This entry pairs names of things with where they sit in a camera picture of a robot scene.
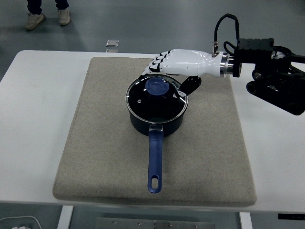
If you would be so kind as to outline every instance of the cable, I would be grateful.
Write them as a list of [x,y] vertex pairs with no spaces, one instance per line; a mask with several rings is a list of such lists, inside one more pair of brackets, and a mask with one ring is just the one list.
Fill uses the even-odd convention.
[[38,219],[36,219],[34,216],[15,216],[15,217],[5,217],[5,218],[1,218],[0,221],[4,220],[4,219],[19,219],[19,218],[32,218],[34,220],[36,220],[38,226],[40,229],[42,229],[40,223],[38,222]]
[[[221,23],[225,18],[231,18],[231,19],[233,19],[233,20],[235,21],[236,40],[238,41],[238,40],[239,40],[239,22],[238,22],[238,19],[237,19],[236,16],[234,16],[234,15],[232,15],[232,14],[230,14],[230,13],[227,13],[227,14],[225,14],[224,16],[222,16],[222,17],[218,20],[218,22],[217,22],[217,24],[216,24],[215,31],[214,31],[214,42],[217,42],[217,32],[218,32],[218,28],[219,28],[220,23]],[[230,42],[228,42],[228,41],[225,41],[225,42],[224,42],[224,49],[225,49],[225,51],[226,51],[228,54],[233,55],[234,53],[232,53],[231,51],[228,50],[227,44],[228,44],[229,46],[231,46],[233,49],[235,49],[236,46],[234,46],[232,43],[230,43]]]
[[234,45],[233,45],[232,43],[230,43],[230,42],[224,42],[224,50],[225,50],[227,53],[229,53],[231,56],[233,56],[234,53],[228,50],[227,44],[228,44],[231,48],[233,48],[233,49],[235,49],[236,46],[234,46]]
[[230,13],[227,13],[225,14],[224,16],[222,16],[219,20],[218,20],[218,23],[216,24],[216,27],[215,27],[215,31],[214,31],[214,41],[216,42],[217,41],[217,32],[218,32],[218,27],[220,25],[220,23],[223,21],[223,19],[225,18],[231,18],[233,20],[235,20],[235,32],[236,32],[236,39],[239,40],[239,22],[238,22],[238,19],[236,16],[230,14]]

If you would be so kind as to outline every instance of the blue pot handle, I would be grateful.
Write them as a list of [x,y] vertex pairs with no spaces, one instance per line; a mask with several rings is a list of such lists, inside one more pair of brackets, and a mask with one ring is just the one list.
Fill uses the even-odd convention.
[[[149,162],[148,162],[148,190],[158,193],[162,188],[162,146],[163,127],[151,125],[148,132],[149,137]],[[157,187],[152,187],[153,179],[156,179]]]

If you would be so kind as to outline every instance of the black cable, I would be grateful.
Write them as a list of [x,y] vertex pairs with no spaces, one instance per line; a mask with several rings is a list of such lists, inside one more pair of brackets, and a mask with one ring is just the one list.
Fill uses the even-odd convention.
[[[225,14],[224,16],[222,16],[222,17],[218,20],[218,23],[216,24],[215,31],[214,31],[214,42],[217,41],[217,32],[218,32],[219,25],[220,25],[220,23],[221,23],[225,18],[231,18],[231,19],[233,19],[233,20],[235,21],[236,40],[238,41],[238,40],[239,40],[239,23],[238,23],[238,19],[237,19],[236,16],[234,16],[234,15],[232,15],[232,14],[230,14],[230,13],[227,13],[227,14]],[[226,51],[228,54],[230,54],[230,55],[234,55],[233,52],[231,52],[231,51],[228,50],[227,44],[228,44],[231,48],[233,48],[233,49],[235,49],[236,46],[234,46],[234,45],[233,45],[232,43],[230,43],[230,42],[227,42],[227,41],[224,42],[224,49],[225,49],[225,51]]]
[[225,50],[228,54],[230,54],[231,56],[233,56],[234,53],[228,50],[227,44],[228,44],[231,48],[233,48],[233,49],[235,49],[236,46],[234,46],[234,45],[233,45],[232,43],[230,43],[230,42],[224,42],[224,50]]
[[227,13],[225,14],[224,16],[222,16],[219,20],[218,20],[218,23],[216,24],[216,27],[215,27],[215,31],[214,31],[214,41],[216,42],[217,41],[217,32],[218,32],[218,27],[220,25],[220,23],[223,21],[223,19],[225,18],[231,18],[235,21],[235,32],[236,32],[236,39],[239,40],[239,23],[238,23],[238,19],[236,16],[230,14],[230,13]]

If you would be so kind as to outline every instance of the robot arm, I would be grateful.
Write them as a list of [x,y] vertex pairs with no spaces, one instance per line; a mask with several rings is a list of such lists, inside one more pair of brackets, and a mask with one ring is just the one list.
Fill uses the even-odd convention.
[[[218,51],[217,29],[224,18],[235,20],[237,46],[224,42],[227,53]],[[142,75],[162,72],[189,76],[177,96],[186,96],[201,83],[200,77],[210,74],[222,78],[226,75],[239,77],[242,63],[254,63],[254,81],[247,84],[249,93],[257,96],[294,115],[305,111],[305,72],[293,67],[291,62],[305,63],[305,56],[291,53],[285,47],[274,46],[270,39],[240,39],[237,18],[232,14],[224,15],[217,23],[214,32],[212,54],[194,50],[173,49],[162,52],[145,68]],[[197,83],[190,90],[188,83]]]

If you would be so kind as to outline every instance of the jeans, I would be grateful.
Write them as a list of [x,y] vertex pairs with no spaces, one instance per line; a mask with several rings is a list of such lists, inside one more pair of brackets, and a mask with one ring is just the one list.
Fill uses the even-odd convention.
[[[59,10],[64,10],[69,6],[67,0],[55,0],[55,2]],[[41,0],[28,0],[28,10],[32,14],[41,14]]]

